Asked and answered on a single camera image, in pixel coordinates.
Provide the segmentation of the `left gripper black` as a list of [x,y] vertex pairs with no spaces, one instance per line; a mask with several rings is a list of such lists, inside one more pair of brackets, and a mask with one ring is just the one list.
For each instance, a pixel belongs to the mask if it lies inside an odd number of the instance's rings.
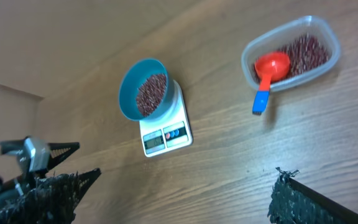
[[[48,143],[47,145],[50,148],[48,170],[55,168],[80,148],[79,142]],[[0,209],[6,206],[13,206],[13,208],[36,206],[40,201],[37,198],[38,181],[45,178],[47,169],[21,174],[7,182],[0,177]],[[76,175],[77,202],[81,201],[100,175],[100,168]]]

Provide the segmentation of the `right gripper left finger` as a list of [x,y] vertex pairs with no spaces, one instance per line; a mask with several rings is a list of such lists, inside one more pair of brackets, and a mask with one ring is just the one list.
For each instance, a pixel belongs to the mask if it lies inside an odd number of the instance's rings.
[[33,189],[0,193],[0,223],[71,223],[79,204],[78,174],[37,179]]

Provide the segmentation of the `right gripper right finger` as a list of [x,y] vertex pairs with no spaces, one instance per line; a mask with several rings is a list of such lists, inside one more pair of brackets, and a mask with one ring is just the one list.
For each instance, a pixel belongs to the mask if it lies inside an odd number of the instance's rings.
[[279,224],[358,224],[358,213],[294,179],[298,170],[284,171],[272,187],[268,214]]

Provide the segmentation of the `red scoop blue handle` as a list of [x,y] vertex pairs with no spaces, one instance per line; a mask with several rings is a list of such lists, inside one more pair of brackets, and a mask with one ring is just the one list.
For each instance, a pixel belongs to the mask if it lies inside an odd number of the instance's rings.
[[287,75],[290,69],[290,58],[283,52],[271,52],[261,56],[254,63],[254,68],[260,78],[260,83],[255,95],[252,114],[261,115],[267,107],[272,82]]

